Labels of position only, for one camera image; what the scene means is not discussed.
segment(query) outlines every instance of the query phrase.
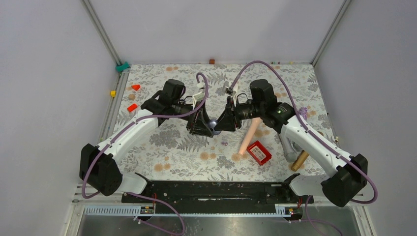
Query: gray wall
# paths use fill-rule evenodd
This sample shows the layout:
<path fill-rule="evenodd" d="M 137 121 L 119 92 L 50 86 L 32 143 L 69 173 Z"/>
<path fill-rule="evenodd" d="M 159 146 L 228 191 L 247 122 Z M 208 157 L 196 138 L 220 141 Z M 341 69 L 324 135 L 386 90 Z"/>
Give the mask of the gray wall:
<path fill-rule="evenodd" d="M 416 233 L 417 2 L 355 0 L 317 65 L 340 144 L 369 161 L 379 236 Z"/>
<path fill-rule="evenodd" d="M 310 62 L 343 0 L 91 0 L 130 63 Z"/>
<path fill-rule="evenodd" d="M 0 11 L 0 235 L 57 236 L 115 65 L 79 0 Z"/>

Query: brass cylinder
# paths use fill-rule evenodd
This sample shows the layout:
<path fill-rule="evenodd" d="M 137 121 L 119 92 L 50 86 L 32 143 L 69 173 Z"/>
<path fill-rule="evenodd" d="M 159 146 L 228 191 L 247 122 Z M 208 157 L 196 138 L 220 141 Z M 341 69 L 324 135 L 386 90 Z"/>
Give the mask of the brass cylinder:
<path fill-rule="evenodd" d="M 298 156 L 297 160 L 291 166 L 292 171 L 298 171 L 299 168 L 304 164 L 304 161 L 308 158 L 309 154 L 306 151 L 302 151 L 301 154 Z"/>

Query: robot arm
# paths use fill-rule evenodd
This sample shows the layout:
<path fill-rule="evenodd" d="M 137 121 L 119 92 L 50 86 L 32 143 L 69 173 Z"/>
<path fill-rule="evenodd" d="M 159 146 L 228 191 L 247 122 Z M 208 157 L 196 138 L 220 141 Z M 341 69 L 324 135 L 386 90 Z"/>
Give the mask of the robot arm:
<path fill-rule="evenodd" d="M 341 156 L 348 158 L 348 161 L 367 173 L 368 164 L 365 157 L 361 154 L 351 156 L 350 153 L 339 149 L 325 139 L 308 124 L 306 124 L 309 131 L 307 132 L 296 117 L 293 107 L 277 101 L 273 88 L 267 80 L 251 82 L 250 89 L 252 99 L 243 104 L 235 103 L 231 97 L 228 97 L 225 111 L 220 116 L 215 130 L 235 131 L 236 128 L 241 127 L 243 119 L 260 117 L 266 126 L 273 128 L 284 140 L 290 139 L 298 144 L 326 172 L 326 175 L 322 176 L 294 174 L 284 181 L 289 182 L 289 186 L 298 196 L 325 195 L 332 203 L 343 207 L 364 188 L 367 183 L 365 178 L 352 166 L 339 159 L 339 156 L 325 148 L 323 144 L 333 147 Z"/>

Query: metal frame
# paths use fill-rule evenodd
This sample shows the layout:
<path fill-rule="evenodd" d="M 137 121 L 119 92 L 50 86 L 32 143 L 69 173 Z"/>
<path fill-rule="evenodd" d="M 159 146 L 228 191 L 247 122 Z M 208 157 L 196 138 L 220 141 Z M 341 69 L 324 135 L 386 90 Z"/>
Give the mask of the metal frame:
<path fill-rule="evenodd" d="M 116 91 L 116 96 L 112 98 L 109 102 L 107 112 L 105 115 L 105 120 L 101 126 L 100 136 L 98 138 L 98 143 L 106 140 L 113 134 L 115 128 L 116 119 L 119 113 L 119 108 L 121 104 L 121 99 L 123 98 L 124 89 L 126 88 L 127 78 L 129 77 L 129 70 L 126 69 L 120 73 L 117 82 L 113 90 Z"/>
<path fill-rule="evenodd" d="M 97 13 L 95 12 L 90 0 L 81 0 L 84 7 L 86 8 L 87 13 L 89 14 L 91 21 L 93 22 L 94 26 L 97 29 L 103 43 L 105 44 L 107 50 L 109 51 L 110 55 L 112 56 L 113 60 L 115 61 L 116 65 L 122 65 L 122 61 L 117 54 L 111 40 L 109 39 L 108 34 L 104 30 L 103 25 L 101 24 Z M 334 34 L 334 31 L 338 27 L 342 17 L 344 16 L 345 12 L 347 11 L 350 3 L 352 0 L 344 0 L 342 6 L 340 7 L 338 13 L 336 14 L 335 19 L 333 20 L 329 30 L 327 31 L 322 43 L 320 44 L 313 60 L 311 61 L 311 65 L 313 67 L 316 66 L 317 62 L 319 61 L 321 55 L 323 54 L 324 49 L 326 48 L 327 44 L 329 43 L 331 37 Z M 119 107 L 121 103 L 121 99 L 124 93 L 124 88 L 126 87 L 127 78 L 129 75 L 129 71 L 124 71 L 120 73 L 118 81 L 115 83 L 114 90 L 116 90 L 116 97 L 112 98 L 109 102 L 109 106 L 106 112 L 105 122 L 103 123 L 99 142 L 102 139 L 107 139 L 112 133 L 116 123 L 117 114 L 119 112 Z M 76 193 L 73 198 L 73 204 L 70 206 L 70 211 L 66 219 L 65 227 L 63 229 L 63 236 L 76 236 L 81 224 L 82 217 L 85 212 L 85 206 L 138 206 L 138 204 L 126 204 L 121 202 L 121 198 L 123 193 L 116 192 L 109 197 L 105 197 L 101 194 L 97 195 L 93 200 L 84 199 L 81 196 L 81 186 L 79 184 L 77 186 Z M 91 186 L 87 186 L 86 192 L 87 194 L 91 194 L 96 190 Z M 314 206 L 332 206 L 333 204 L 330 203 L 326 198 L 315 198 Z M 375 229 L 373 223 L 369 217 L 368 208 L 366 206 L 358 205 L 358 204 L 349 204 L 354 211 L 357 224 L 360 230 L 361 235 L 370 235 L 375 236 Z"/>
<path fill-rule="evenodd" d="M 81 0 L 81 2 L 83 3 L 88 15 L 90 16 L 91 22 L 94 24 L 95 28 L 97 29 L 98 34 L 103 40 L 104 45 L 106 46 L 107 50 L 109 51 L 116 65 L 122 65 L 123 63 L 119 55 L 117 54 L 112 42 L 110 41 L 109 36 L 104 30 L 104 27 L 101 24 L 100 19 L 98 18 L 97 13 L 95 12 L 94 7 L 92 6 L 90 0 Z"/>
<path fill-rule="evenodd" d="M 348 9 L 350 3 L 352 0 L 345 0 L 342 3 L 342 6 L 340 7 L 339 11 L 336 14 L 336 17 L 333 20 L 333 23 L 331 23 L 330 28 L 328 29 L 325 38 L 323 39 L 322 43 L 320 44 L 320 47 L 316 54 L 314 55 L 313 60 L 310 64 L 313 65 L 313 67 L 316 67 L 317 62 L 319 61 L 321 55 L 323 54 L 324 49 L 326 48 L 328 42 L 330 41 L 331 37 L 333 36 L 334 31 L 339 26 L 340 21 L 342 20 L 342 17 L 345 15 L 346 10 Z"/>

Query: floral tablecloth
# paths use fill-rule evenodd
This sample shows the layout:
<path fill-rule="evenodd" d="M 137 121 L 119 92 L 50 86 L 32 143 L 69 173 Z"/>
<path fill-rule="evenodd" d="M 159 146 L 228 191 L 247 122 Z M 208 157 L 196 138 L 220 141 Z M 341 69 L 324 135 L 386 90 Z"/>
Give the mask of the floral tablecloth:
<path fill-rule="evenodd" d="M 186 95 L 197 93 L 195 75 L 204 73 L 209 82 L 209 97 L 206 109 L 210 118 L 218 118 L 226 104 L 226 95 L 222 93 L 225 81 L 236 77 L 243 64 L 149 64 L 132 65 L 126 89 L 123 94 L 115 132 L 134 115 L 127 107 L 136 103 L 140 106 L 158 90 L 167 79 L 182 81 L 186 86 Z M 307 121 L 316 130 L 333 141 L 334 137 L 328 121 L 325 106 L 311 65 L 274 65 L 276 71 L 288 84 L 298 108 L 308 109 Z M 249 96 L 249 83 L 256 79 L 267 79 L 274 87 L 279 101 L 290 103 L 284 87 L 276 76 L 264 65 L 248 67 L 239 80 L 240 92 Z M 140 84 L 135 91 L 131 85 Z M 249 127 L 250 120 L 243 122 L 237 132 L 223 131 L 213 138 L 192 136 L 186 130 L 186 121 L 170 119 L 158 129 L 149 133 L 138 142 L 124 157 L 122 169 L 141 173 L 154 180 L 213 180 L 213 181 L 282 181 L 294 172 L 290 170 L 283 156 L 283 149 L 277 133 L 261 124 L 255 133 L 253 142 L 259 140 L 272 154 L 272 159 L 263 166 L 246 153 L 237 154 L 240 144 Z M 303 175 L 323 174 L 323 169 L 313 158 L 308 158 L 298 171 Z"/>

